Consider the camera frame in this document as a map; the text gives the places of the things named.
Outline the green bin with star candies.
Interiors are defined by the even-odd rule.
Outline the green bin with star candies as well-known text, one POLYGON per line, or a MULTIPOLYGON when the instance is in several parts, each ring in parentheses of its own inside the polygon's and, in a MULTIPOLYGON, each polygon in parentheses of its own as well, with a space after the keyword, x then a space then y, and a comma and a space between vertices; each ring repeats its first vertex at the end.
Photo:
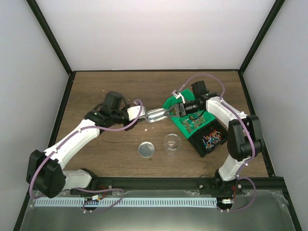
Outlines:
MULTIPOLYGON (((184 97, 185 101, 192 101, 195 99, 193 93, 189 90, 189 89, 185 89, 181 92, 182 96, 184 97)), ((165 103, 163 104, 162 108, 164 109, 169 109, 171 106, 173 106, 176 103, 180 103, 182 102, 182 98, 179 97, 178 99, 176 99, 174 96, 171 96, 170 98, 168 98, 165 103)))

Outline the silver metal scoop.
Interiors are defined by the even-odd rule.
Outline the silver metal scoop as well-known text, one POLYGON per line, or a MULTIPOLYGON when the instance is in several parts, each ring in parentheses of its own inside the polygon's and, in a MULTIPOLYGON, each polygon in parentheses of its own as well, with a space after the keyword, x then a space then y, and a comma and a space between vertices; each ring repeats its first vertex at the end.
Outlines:
POLYGON ((164 120, 168 118, 167 116, 165 116, 166 111, 167 110, 164 108, 158 108, 158 109, 147 111, 145 114, 145 120, 149 123, 154 123, 154 122, 164 120))

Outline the green bin with lollipops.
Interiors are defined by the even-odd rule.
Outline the green bin with lollipops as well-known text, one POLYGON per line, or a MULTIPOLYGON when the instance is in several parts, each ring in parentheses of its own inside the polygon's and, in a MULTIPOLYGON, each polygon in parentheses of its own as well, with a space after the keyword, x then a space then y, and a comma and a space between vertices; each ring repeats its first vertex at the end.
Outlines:
POLYGON ((198 111, 186 115, 184 117, 172 117, 171 121, 176 125, 186 139, 192 138, 194 135, 205 135, 211 131, 211 123, 216 118, 209 112, 198 111))

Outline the black bin with lollipops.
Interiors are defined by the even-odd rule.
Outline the black bin with lollipops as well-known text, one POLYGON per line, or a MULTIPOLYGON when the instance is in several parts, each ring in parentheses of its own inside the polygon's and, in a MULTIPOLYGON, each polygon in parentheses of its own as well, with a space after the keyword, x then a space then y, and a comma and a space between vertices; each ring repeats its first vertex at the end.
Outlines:
POLYGON ((227 130, 217 120, 213 120, 193 132, 188 141, 201 157, 205 157, 227 139, 227 130))

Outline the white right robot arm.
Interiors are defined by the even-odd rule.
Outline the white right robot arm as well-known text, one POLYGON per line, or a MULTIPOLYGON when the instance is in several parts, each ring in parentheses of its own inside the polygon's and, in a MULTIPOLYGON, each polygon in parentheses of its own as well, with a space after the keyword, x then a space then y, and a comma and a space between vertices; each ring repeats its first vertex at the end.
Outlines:
POLYGON ((228 129, 229 155, 215 172, 214 189, 220 194, 231 188, 231 181, 240 177, 242 169, 265 148, 260 120, 236 110, 223 99, 223 95, 210 93, 204 81, 192 84, 194 100, 181 101, 170 106, 164 113, 170 118, 182 118, 198 111, 215 116, 228 129))

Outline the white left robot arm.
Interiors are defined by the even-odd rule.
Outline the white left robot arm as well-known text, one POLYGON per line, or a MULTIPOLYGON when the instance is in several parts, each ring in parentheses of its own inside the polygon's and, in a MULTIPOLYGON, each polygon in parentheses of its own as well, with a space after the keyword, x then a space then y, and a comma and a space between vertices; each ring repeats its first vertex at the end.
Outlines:
POLYGON ((83 168, 66 171, 65 166, 86 144, 105 131, 129 130, 146 116, 140 99, 127 104, 121 93, 110 91, 102 103, 89 111, 81 122, 62 140, 44 151, 35 150, 29 157, 26 181, 29 195, 37 199, 34 191, 48 198, 63 190, 78 189, 87 194, 98 190, 98 182, 91 171, 83 168))

